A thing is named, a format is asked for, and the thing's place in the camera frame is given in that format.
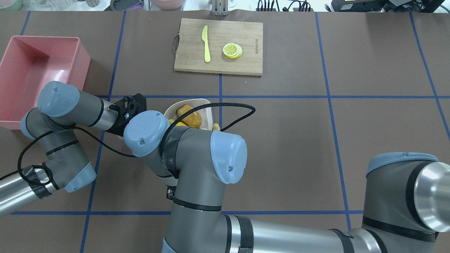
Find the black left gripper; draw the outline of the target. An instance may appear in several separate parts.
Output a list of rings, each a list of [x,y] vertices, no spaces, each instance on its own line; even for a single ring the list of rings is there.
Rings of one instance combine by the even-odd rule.
[[[133,117],[147,110],[146,98],[141,93],[129,97],[124,96],[121,100],[109,105],[105,109],[112,112],[112,124],[106,132],[122,136],[125,127]]]

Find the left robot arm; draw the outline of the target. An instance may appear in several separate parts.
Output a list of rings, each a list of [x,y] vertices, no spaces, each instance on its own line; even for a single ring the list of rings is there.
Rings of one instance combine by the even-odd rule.
[[[21,120],[21,131],[32,142],[21,151],[17,170],[1,177],[1,216],[60,189],[77,191],[96,179],[95,168],[74,133],[78,125],[123,136],[127,123],[146,109],[140,93],[111,103],[74,85],[47,83],[37,107]]]

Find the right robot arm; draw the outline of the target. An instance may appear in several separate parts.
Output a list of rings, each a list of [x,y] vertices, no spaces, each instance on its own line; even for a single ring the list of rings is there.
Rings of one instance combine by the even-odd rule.
[[[123,136],[155,174],[175,178],[163,253],[431,253],[449,231],[449,165],[430,154],[373,157],[362,227],[344,232],[223,215],[225,186],[246,167],[241,136],[171,125],[158,111],[133,117]]]

